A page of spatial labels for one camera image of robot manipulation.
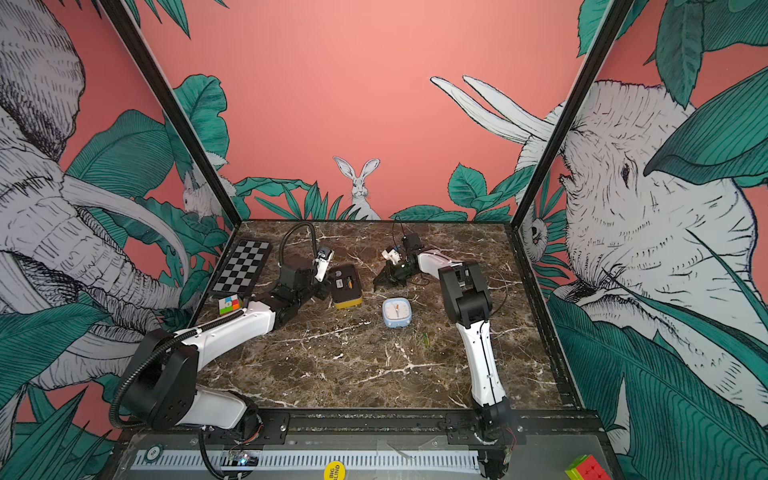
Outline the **yellow square alarm clock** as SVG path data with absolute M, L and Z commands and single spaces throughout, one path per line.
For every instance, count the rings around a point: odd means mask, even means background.
M 328 279 L 331 281 L 332 303 L 337 309 L 347 309 L 362 303 L 360 277 L 354 264 L 346 263 L 331 268 Z

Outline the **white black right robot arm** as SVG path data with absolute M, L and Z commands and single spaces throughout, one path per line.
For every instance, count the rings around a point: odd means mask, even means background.
M 423 273 L 439 281 L 447 317 L 465 347 L 471 377 L 472 408 L 479 441 L 499 442 L 515 424 L 515 416 L 500 380 L 491 345 L 493 304 L 488 282 L 475 260 L 452 259 L 424 246 L 416 234 L 382 252 L 385 264 L 374 278 L 375 286 L 404 286 Z

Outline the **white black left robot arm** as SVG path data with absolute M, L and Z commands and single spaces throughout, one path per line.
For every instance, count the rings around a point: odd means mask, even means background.
M 281 264 L 272 288 L 245 307 L 197 327 L 146 334 L 110 403 L 111 425 L 154 431 L 211 426 L 238 430 L 244 438 L 255 436 L 261 421 L 253 401 L 198 385 L 198 373 L 235 347 L 284 325 L 311 298 L 326 297 L 333 256 L 328 247 L 320 248 L 311 262 L 292 256 Z

